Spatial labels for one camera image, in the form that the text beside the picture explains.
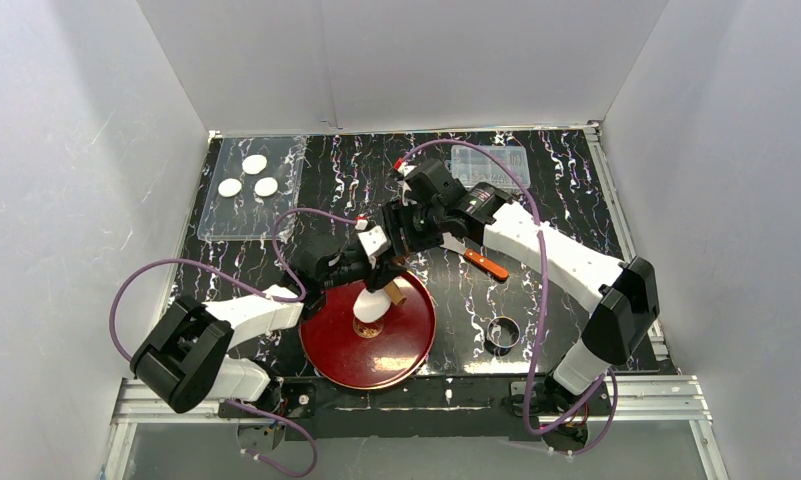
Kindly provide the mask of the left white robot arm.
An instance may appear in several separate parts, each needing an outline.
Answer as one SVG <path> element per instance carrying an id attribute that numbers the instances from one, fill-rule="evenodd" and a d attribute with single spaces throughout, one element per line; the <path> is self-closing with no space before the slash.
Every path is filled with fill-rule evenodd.
<path id="1" fill-rule="evenodd" d="M 406 272 L 378 230 L 358 234 L 346 247 L 317 237 L 288 258 L 277 284 L 247 295 L 203 303 L 191 296 L 173 301 L 130 355 L 130 370 L 176 413 L 205 400 L 259 400 L 272 378 L 249 359 L 234 359 L 232 348 L 255 337 L 297 326 L 326 311 L 330 290 L 351 284 L 362 292 L 354 317 L 374 323 L 393 301 L 393 282 Z"/>

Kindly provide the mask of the wooden rolling pin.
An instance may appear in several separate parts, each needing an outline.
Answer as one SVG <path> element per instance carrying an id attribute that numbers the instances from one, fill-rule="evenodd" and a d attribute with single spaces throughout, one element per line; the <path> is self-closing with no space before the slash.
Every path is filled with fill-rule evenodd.
<path id="1" fill-rule="evenodd" d="M 394 282 L 389 283 L 383 288 L 383 291 L 388 296 L 391 303 L 395 306 L 403 305 L 407 301 L 406 295 L 403 293 L 402 289 L 398 287 Z"/>

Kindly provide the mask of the white dough piece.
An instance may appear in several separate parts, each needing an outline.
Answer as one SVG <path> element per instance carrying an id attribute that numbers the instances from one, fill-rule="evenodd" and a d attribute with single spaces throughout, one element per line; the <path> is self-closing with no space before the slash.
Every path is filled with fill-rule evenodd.
<path id="1" fill-rule="evenodd" d="M 381 319 L 391 306 L 392 300 L 382 290 L 362 290 L 353 304 L 353 314 L 358 322 L 371 324 Z"/>

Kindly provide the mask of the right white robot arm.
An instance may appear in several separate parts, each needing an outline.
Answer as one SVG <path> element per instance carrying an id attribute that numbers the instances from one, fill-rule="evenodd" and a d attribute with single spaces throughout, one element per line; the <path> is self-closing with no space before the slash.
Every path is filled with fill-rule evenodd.
<path id="1" fill-rule="evenodd" d="M 581 395 L 613 365 L 623 365 L 660 313 L 654 266 L 624 262 L 588 248 L 536 218 L 513 195 L 490 183 L 466 188 L 438 159 L 413 166 L 400 159 L 399 200 L 383 217 L 400 225 L 400 244 L 417 252 L 446 238 L 469 240 L 502 253 L 558 285 L 588 313 L 579 340 L 550 374 Z"/>

